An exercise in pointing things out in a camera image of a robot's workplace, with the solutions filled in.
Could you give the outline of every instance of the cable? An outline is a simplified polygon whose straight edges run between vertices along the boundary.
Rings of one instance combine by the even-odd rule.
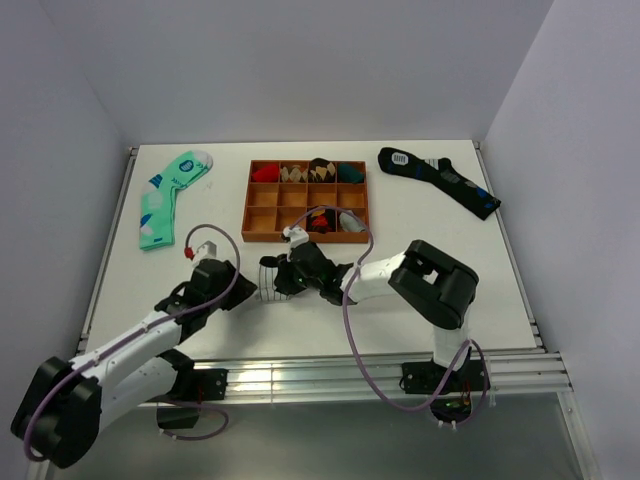
[[[369,387],[371,387],[371,389],[374,391],[374,393],[382,401],[384,401],[385,403],[391,405],[392,407],[397,408],[398,410],[402,410],[403,412],[421,412],[421,411],[429,408],[431,406],[431,404],[438,398],[438,395],[440,395],[440,393],[444,389],[447,381],[449,380],[449,377],[451,376],[451,374],[453,372],[453,367],[456,365],[456,363],[458,362],[460,357],[467,351],[467,348],[469,348],[470,345],[473,345],[475,347],[475,349],[478,351],[478,354],[480,355],[480,361],[482,362],[482,369],[483,369],[483,372],[484,372],[484,386],[483,386],[483,389],[482,389],[482,397],[480,398],[480,402],[478,402],[478,406],[471,412],[471,415],[469,415],[469,417],[467,417],[465,420],[457,423],[457,425],[458,426],[459,425],[463,425],[463,424],[467,423],[468,421],[470,421],[472,418],[475,417],[477,410],[484,404],[485,398],[487,396],[487,391],[489,389],[489,373],[487,372],[487,364],[486,364],[486,361],[485,361],[485,358],[484,358],[484,352],[482,351],[482,349],[480,348],[480,345],[478,345],[478,343],[475,340],[468,339],[468,340],[465,340],[462,343],[462,345],[460,346],[460,349],[456,353],[455,357],[453,357],[453,360],[451,361],[451,364],[449,365],[449,368],[447,368],[446,372],[442,376],[442,380],[440,380],[440,383],[438,384],[437,388],[435,389],[435,391],[433,392],[431,397],[429,397],[424,403],[422,403],[420,405],[417,405],[417,406],[414,406],[414,407],[405,407],[404,405],[400,405],[399,403],[394,402],[389,397],[387,397],[382,390],[380,390],[380,387],[378,387],[376,382],[373,380],[373,378],[371,377],[371,375],[367,371],[367,368],[365,367],[364,362],[362,361],[362,356],[358,352],[358,347],[356,346],[355,340],[353,338],[353,332],[351,331],[351,322],[349,320],[349,310],[348,310],[349,291],[351,290],[351,286],[360,277],[360,269],[362,267],[363,260],[365,258],[367,258],[367,256],[373,250],[373,245],[374,245],[373,234],[371,233],[371,230],[369,229],[369,227],[367,225],[365,225],[365,223],[362,220],[360,220],[360,218],[358,218],[356,215],[354,215],[349,210],[346,210],[346,209],[340,208],[340,207],[332,207],[332,206],[328,206],[328,205],[322,205],[322,206],[319,206],[319,207],[316,207],[316,208],[313,208],[313,209],[309,210],[304,215],[302,215],[300,218],[298,218],[295,221],[295,223],[293,225],[291,225],[291,227],[295,227],[296,225],[298,225],[302,220],[304,220],[306,217],[308,217],[313,212],[316,212],[318,210],[324,210],[324,209],[335,210],[337,212],[345,213],[345,214],[351,216],[352,218],[354,218],[356,221],[358,221],[364,227],[365,231],[369,235],[369,247],[360,256],[360,258],[358,258],[358,260],[356,261],[356,263],[354,265],[355,266],[355,272],[351,276],[349,281],[347,282],[347,286],[346,286],[346,288],[344,290],[344,293],[342,295],[342,318],[344,320],[344,327],[345,327],[345,330],[346,330],[346,333],[347,333],[347,340],[349,342],[349,347],[351,347],[351,353],[353,354],[353,358],[355,359],[356,364],[358,365],[358,368],[360,369],[360,373],[362,373],[362,376],[364,377],[366,382],[369,384]]]
[[[198,411],[201,410],[209,410],[212,412],[219,413],[224,418],[224,422],[217,430],[214,430],[211,433],[207,433],[205,435],[194,435],[193,437],[189,437],[186,435],[176,435],[175,433],[169,430],[162,430],[162,434],[168,437],[171,437],[174,440],[182,440],[185,442],[197,442],[200,440],[208,440],[210,438],[215,437],[216,435],[221,434],[229,425],[229,414],[220,407],[216,407],[215,405],[211,405],[209,403],[196,403],[196,402],[181,402],[181,401],[165,401],[165,403],[169,403],[171,405],[175,405],[176,407],[185,407],[185,408],[197,408]]]
[[[221,229],[220,227],[217,227],[215,225],[211,225],[209,223],[201,223],[201,224],[196,225],[195,227],[193,227],[189,231],[189,233],[187,233],[187,237],[185,239],[185,249],[189,247],[189,241],[191,240],[191,236],[197,230],[200,230],[202,228],[211,228],[211,229],[217,231],[218,233],[222,234],[229,241],[231,246],[233,247],[233,251],[234,251],[234,253],[236,255],[236,266],[235,266],[236,267],[236,271],[233,274],[233,278],[231,279],[231,283],[229,283],[229,286],[224,290],[224,292],[222,292],[220,295],[218,295],[213,300],[209,300],[208,302],[205,302],[205,303],[203,303],[201,305],[196,305],[195,307],[188,308],[187,310],[184,310],[182,312],[176,312],[176,313],[173,313],[173,314],[170,314],[170,315],[165,315],[164,317],[158,318],[157,320],[154,320],[153,322],[149,323],[146,328],[142,328],[142,327],[139,328],[135,332],[132,332],[129,335],[127,335],[126,337],[124,337],[122,340],[114,343],[111,347],[107,348],[101,355],[97,356],[96,358],[94,358],[92,360],[89,360],[87,363],[85,363],[81,367],[78,367],[73,372],[71,372],[69,375],[64,377],[60,381],[60,383],[55,385],[49,391],[49,393],[44,397],[42,402],[40,402],[40,405],[38,405],[38,407],[35,409],[35,411],[33,412],[33,415],[31,416],[31,419],[29,420],[29,423],[27,424],[27,429],[25,430],[25,434],[24,434],[23,450],[24,450],[24,454],[26,455],[26,457],[29,460],[31,460],[32,462],[44,462],[46,460],[46,458],[44,456],[37,456],[36,454],[33,453],[33,450],[31,449],[31,437],[33,436],[33,431],[35,430],[36,423],[38,422],[38,420],[42,416],[42,412],[44,411],[44,409],[51,402],[51,400],[69,382],[71,382],[71,380],[73,380],[78,375],[86,372],[90,368],[98,365],[104,358],[107,358],[107,357],[113,355],[114,353],[120,351],[122,348],[124,348],[125,346],[129,345],[132,341],[134,341],[137,338],[139,338],[140,336],[144,335],[148,330],[153,329],[153,328],[155,328],[155,327],[157,327],[159,325],[162,325],[164,323],[167,323],[167,322],[169,322],[171,320],[175,320],[176,318],[180,318],[180,317],[182,317],[184,315],[189,315],[191,313],[195,313],[195,312],[198,312],[198,311],[203,310],[205,308],[208,308],[211,305],[214,305],[215,303],[220,301],[222,298],[226,297],[229,294],[229,292],[231,292],[231,290],[233,289],[234,285],[236,284],[236,281],[238,280],[238,277],[240,276],[240,250],[238,250],[238,245],[236,245],[236,242],[233,241],[233,238],[231,238],[231,236],[227,232],[225,232],[223,229]],[[195,403],[193,403],[193,404],[189,403],[189,406],[196,406],[197,408],[205,408],[207,410],[214,410],[216,412],[222,413],[223,417],[225,418],[224,424],[222,425],[221,428],[219,428],[218,430],[216,430],[212,434],[209,434],[208,436],[207,435],[203,435],[202,437],[211,438],[211,437],[213,437],[215,435],[218,435],[220,432],[222,432],[227,427],[227,425],[229,423],[229,415],[226,412],[221,411],[217,407],[213,407],[213,405],[207,405],[205,407],[204,405],[198,405],[198,404],[195,404]],[[194,439],[195,440],[199,440],[201,438],[200,437],[184,437],[184,438],[180,438],[180,440],[194,440]]]

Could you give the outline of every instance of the metal frame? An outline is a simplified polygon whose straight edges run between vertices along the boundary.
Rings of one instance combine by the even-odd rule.
[[[480,151],[480,143],[473,142],[473,144],[488,190],[493,194]],[[137,153],[138,148],[131,148],[107,246],[102,257],[78,346],[79,352],[84,351],[91,330],[93,313]],[[585,479],[599,480],[601,478],[600,472],[577,410],[573,388],[562,357],[559,353],[547,353],[544,347],[499,210],[496,211],[496,216],[531,323],[531,329],[536,337],[537,348],[526,351],[486,352],[490,362],[492,393],[497,395],[556,393],[581,473]],[[398,386],[401,375],[400,365],[410,361],[428,361],[430,358],[429,354],[394,354],[365,356],[364,360],[373,379],[390,398],[411,399],[412,397],[404,394]],[[195,368],[225,368],[229,370],[226,398],[220,402],[225,404],[283,404],[377,399],[351,357],[199,361],[196,362]],[[146,403],[141,407],[155,406],[155,403]],[[31,465],[27,479],[49,480],[54,469],[49,469],[48,466],[49,462]]]
[[[502,394],[566,393],[572,387],[558,353],[488,355],[492,392]],[[429,361],[431,355],[365,356],[375,382],[391,398],[411,399],[399,387],[401,364]],[[226,368],[226,404],[276,404],[375,400],[352,357],[298,360],[199,361],[196,369]]]

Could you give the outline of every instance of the sock in tray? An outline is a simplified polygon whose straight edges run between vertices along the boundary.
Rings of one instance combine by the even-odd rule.
[[[173,245],[176,193],[207,173],[211,156],[200,150],[183,153],[144,186],[141,199],[140,248],[151,250]]]

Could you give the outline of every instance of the white cable connector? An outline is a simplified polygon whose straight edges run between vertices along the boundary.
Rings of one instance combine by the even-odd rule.
[[[216,254],[218,253],[218,247],[215,243],[207,240],[202,245],[198,247],[196,253],[193,256],[193,260],[191,260],[191,264],[193,268],[196,268],[198,264],[205,259],[216,259]]]
[[[289,240],[289,253],[294,248],[307,243],[309,241],[309,234],[300,226],[285,227],[282,231],[282,235]]]

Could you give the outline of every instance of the white table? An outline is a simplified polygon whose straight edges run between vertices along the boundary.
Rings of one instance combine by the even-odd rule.
[[[144,145],[130,176],[117,231],[104,270],[88,340],[95,348],[139,322],[178,283],[191,275],[183,255],[189,229],[208,222],[227,230],[240,247],[241,272],[257,283],[258,260],[286,251],[285,244],[243,243],[240,235],[249,162],[253,159],[365,161],[368,170],[370,223],[376,247],[369,260],[403,251],[423,239],[466,263],[480,277],[470,307],[471,337],[493,351],[536,347],[500,226],[495,215],[482,221],[435,187],[387,175],[377,165],[380,148],[395,146],[421,158],[449,157],[465,177],[486,187],[471,141],[391,141],[326,143],[250,143]],[[178,194],[176,244],[143,252],[138,248],[140,193],[145,182],[190,149],[209,152],[212,170]],[[220,236],[200,231],[194,246],[207,239],[221,259],[233,260]],[[347,263],[365,245],[321,245],[336,263]],[[351,308],[361,353],[430,352],[433,329],[400,297],[372,299]],[[180,347],[194,359],[273,359],[349,355],[342,314],[305,292],[284,303],[256,298],[231,312],[218,311],[207,326]]]

